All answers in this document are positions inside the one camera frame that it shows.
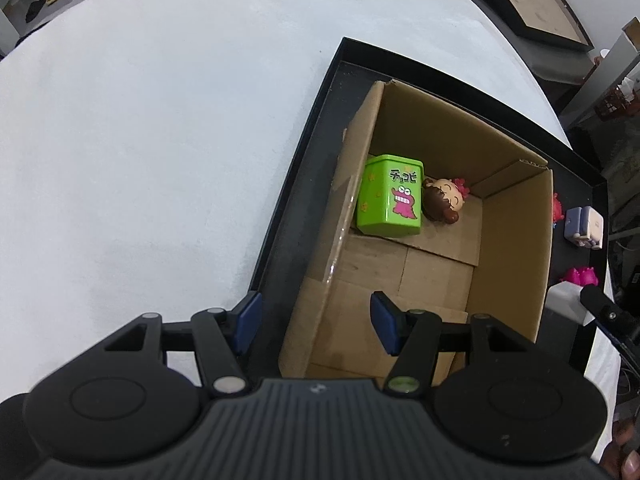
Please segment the person right hand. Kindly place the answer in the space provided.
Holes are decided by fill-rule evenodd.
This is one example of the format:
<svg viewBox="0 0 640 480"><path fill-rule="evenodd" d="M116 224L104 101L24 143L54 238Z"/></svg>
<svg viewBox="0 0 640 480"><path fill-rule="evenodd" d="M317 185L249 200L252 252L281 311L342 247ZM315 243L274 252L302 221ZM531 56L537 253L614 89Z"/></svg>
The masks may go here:
<svg viewBox="0 0 640 480"><path fill-rule="evenodd" d="M628 448L628 443L634 438L634 420L630 418L614 422L612 437L602 454L600 466L612 479L638 480L639 453Z"/></svg>

